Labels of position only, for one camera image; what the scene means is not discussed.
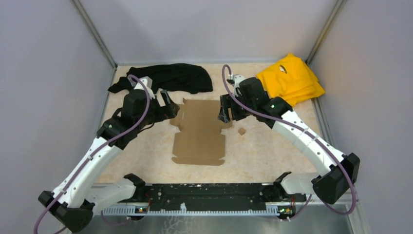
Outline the brown cardboard paper box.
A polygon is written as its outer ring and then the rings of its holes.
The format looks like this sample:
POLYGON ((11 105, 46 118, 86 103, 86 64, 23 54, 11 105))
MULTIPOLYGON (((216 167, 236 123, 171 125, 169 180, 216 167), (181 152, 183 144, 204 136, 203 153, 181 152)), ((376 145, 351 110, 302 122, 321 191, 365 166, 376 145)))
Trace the brown cardboard paper box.
POLYGON ((177 116, 170 124, 178 127, 174 135, 171 158, 176 164, 221 166, 225 160, 223 129, 232 122, 218 119, 221 104, 218 100, 183 99, 177 116))

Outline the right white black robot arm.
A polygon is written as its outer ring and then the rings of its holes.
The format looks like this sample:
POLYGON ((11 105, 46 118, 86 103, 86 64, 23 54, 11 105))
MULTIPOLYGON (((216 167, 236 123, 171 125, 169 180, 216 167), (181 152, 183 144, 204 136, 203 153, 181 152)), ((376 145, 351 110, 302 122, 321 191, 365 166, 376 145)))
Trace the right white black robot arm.
POLYGON ((254 116, 287 138, 313 164, 316 173, 289 174, 274 188, 275 197, 287 201, 293 194, 315 194, 335 204, 347 191, 355 198, 360 159, 346 155, 315 133, 283 98, 270 98, 255 77, 230 74, 223 77, 226 95, 220 96, 218 119, 224 123, 254 116))

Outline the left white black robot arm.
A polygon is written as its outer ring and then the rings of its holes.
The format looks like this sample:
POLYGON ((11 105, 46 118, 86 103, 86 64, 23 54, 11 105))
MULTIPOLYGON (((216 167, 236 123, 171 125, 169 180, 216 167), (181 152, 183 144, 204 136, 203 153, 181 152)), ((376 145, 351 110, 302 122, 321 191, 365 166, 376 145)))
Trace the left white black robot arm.
POLYGON ((164 105, 160 105, 148 76, 127 76, 132 89, 124 97, 123 105, 106 120, 96 133, 86 154, 70 174, 53 190, 43 191, 39 202, 43 212, 35 222, 33 232, 46 214, 51 214, 65 229, 73 233, 83 230, 95 215, 124 200, 146 201, 146 183, 134 174, 102 187, 94 183, 107 166, 151 125, 177 116, 179 107, 167 91, 162 91, 164 105))

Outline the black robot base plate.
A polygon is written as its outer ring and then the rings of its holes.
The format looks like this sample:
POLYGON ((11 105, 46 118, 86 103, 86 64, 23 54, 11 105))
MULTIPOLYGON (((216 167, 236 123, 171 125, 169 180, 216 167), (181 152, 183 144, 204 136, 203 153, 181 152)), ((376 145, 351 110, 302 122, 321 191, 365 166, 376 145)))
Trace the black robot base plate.
POLYGON ((150 211, 263 211, 267 202, 305 202, 302 194, 287 194, 279 184, 201 183, 152 184, 123 202, 149 203, 150 211))

